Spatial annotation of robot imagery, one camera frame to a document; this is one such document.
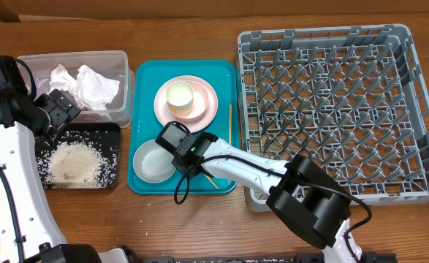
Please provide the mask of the wooden chopstick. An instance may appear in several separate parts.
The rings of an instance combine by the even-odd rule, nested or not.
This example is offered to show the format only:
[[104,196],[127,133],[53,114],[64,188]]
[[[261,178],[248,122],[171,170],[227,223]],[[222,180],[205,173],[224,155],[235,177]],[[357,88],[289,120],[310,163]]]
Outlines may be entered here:
[[228,134],[228,143],[232,144],[232,105],[229,105],[229,134]]
[[217,186],[217,184],[213,181],[213,179],[210,176],[208,176],[208,175],[204,175],[204,176],[216,190],[219,190],[219,187]]

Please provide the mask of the white bowl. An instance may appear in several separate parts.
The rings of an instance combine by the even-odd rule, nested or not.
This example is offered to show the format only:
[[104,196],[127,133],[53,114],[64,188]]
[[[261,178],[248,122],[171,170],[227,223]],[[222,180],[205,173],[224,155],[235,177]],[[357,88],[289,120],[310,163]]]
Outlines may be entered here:
[[146,183],[161,183],[175,172],[173,156],[155,140],[144,142],[133,156],[133,170]]

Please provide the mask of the white napkin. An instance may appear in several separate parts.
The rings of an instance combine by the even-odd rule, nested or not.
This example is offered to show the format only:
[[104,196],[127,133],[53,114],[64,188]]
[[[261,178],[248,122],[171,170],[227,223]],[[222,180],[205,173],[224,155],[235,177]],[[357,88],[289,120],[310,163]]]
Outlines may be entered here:
[[90,110],[106,110],[119,88],[119,80],[106,78],[86,65],[78,69],[77,77],[72,77],[61,64],[50,74],[51,91],[66,91],[78,107]]

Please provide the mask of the cream cup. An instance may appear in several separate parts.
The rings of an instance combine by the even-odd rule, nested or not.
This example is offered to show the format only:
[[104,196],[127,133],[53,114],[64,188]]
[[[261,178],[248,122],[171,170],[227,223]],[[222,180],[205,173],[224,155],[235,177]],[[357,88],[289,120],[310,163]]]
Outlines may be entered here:
[[194,89],[186,81],[175,81],[167,86],[166,100],[174,114],[188,115],[193,106]]

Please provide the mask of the red snack wrapper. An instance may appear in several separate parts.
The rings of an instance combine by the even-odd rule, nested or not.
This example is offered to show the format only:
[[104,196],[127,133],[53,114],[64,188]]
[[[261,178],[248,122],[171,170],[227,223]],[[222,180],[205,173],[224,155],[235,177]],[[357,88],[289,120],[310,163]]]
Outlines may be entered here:
[[75,119],[75,122],[80,123],[91,123],[91,122],[107,122],[109,121],[109,115],[102,112],[101,110],[91,110],[83,108],[79,116]]

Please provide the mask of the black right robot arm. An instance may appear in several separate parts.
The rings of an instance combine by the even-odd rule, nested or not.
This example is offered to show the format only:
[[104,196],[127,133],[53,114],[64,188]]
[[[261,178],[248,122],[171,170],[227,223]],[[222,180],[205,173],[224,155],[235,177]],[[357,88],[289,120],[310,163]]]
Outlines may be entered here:
[[363,261],[362,249],[350,233],[352,196],[309,158],[266,159],[209,133],[170,133],[167,141],[184,175],[208,173],[267,195],[274,214],[295,235],[321,249],[326,262]]

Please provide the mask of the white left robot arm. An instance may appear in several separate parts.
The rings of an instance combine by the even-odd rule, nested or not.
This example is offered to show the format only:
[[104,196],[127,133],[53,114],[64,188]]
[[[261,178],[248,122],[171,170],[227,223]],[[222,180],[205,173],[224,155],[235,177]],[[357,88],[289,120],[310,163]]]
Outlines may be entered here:
[[80,110],[60,91],[37,95],[24,63],[0,56],[0,262],[141,262],[126,245],[97,252],[69,244],[55,222],[36,164],[35,145],[51,144]]

